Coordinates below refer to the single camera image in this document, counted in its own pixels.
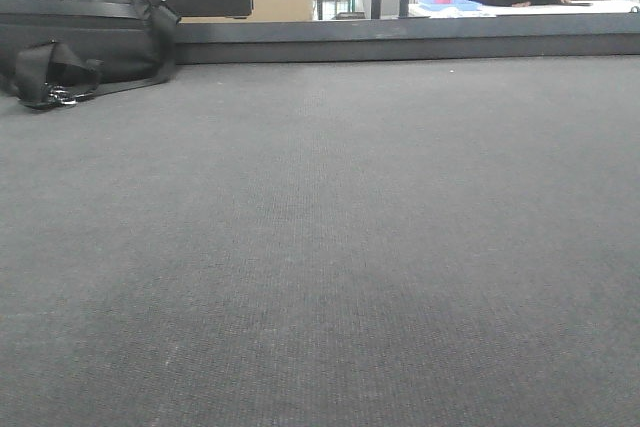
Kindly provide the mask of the black fabric shoulder bag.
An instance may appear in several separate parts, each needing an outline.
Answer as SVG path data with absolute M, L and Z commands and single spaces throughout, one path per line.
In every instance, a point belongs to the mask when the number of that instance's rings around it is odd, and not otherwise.
M 151 0 L 1 0 L 1 89 L 34 110 L 167 82 L 180 16 Z

